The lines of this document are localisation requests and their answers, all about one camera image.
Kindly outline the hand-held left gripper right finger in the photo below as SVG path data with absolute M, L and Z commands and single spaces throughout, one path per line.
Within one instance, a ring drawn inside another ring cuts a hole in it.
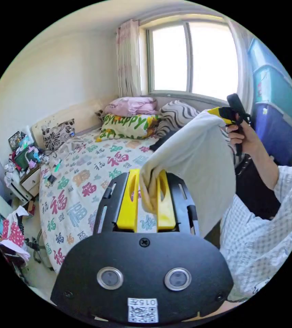
M 167 174 L 162 170 L 157 177 L 157 229 L 173 230 L 175 214 Z

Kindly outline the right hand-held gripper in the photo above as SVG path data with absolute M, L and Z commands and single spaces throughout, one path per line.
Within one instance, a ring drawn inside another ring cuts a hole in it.
M 227 126 L 238 126 L 237 133 L 243 133 L 243 128 L 241 126 L 243 121 L 245 121 L 247 124 L 250 124 L 250 115 L 247 114 L 244 110 L 234 107 L 215 107 L 207 110 L 207 112 L 211 115 L 221 118 Z

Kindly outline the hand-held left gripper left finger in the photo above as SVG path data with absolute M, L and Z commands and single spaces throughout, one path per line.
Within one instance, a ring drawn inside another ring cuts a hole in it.
M 139 169 L 128 172 L 117 218 L 118 229 L 137 229 Z

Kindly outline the person's right hand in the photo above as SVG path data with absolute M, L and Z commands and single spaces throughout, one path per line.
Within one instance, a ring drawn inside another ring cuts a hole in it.
M 226 127 L 226 132 L 232 145 L 240 145 L 242 151 L 250 156 L 256 154 L 261 142 L 253 128 L 245 121 L 239 126 L 230 125 Z

